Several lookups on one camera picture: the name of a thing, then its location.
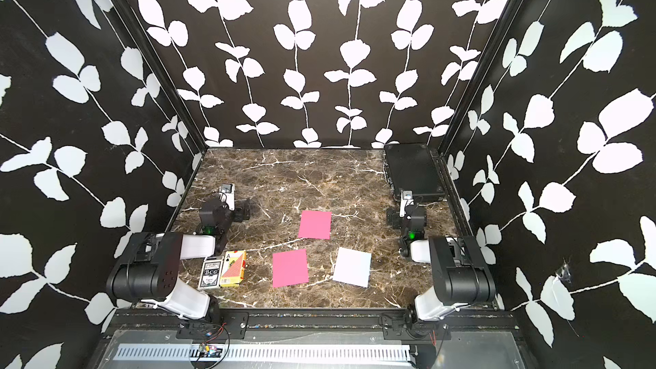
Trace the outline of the pink square paper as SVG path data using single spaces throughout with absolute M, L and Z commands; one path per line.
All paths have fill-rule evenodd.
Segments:
M 329 240 L 331 237 L 331 212 L 304 210 L 298 237 Z
M 306 284 L 309 281 L 307 264 L 305 249 L 273 254 L 273 288 Z

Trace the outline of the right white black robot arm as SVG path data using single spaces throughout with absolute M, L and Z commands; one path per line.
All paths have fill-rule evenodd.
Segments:
M 409 322 L 436 322 L 495 300 L 496 284 L 474 237 L 428 237 L 425 208 L 412 203 L 388 208 L 386 219 L 400 232 L 400 256 L 431 269 L 432 286 L 408 307 Z

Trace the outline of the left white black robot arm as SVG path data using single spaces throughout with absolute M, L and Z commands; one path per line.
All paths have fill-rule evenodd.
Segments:
M 215 197 L 200 208 L 197 234 L 133 234 L 107 279 L 110 298 L 146 303 L 181 319 L 221 325 L 220 306 L 207 290 L 220 287 L 230 227 L 249 220 L 250 212 L 249 199 L 230 204 L 224 196 Z M 191 259 L 203 260 L 196 288 L 179 277 L 181 262 Z

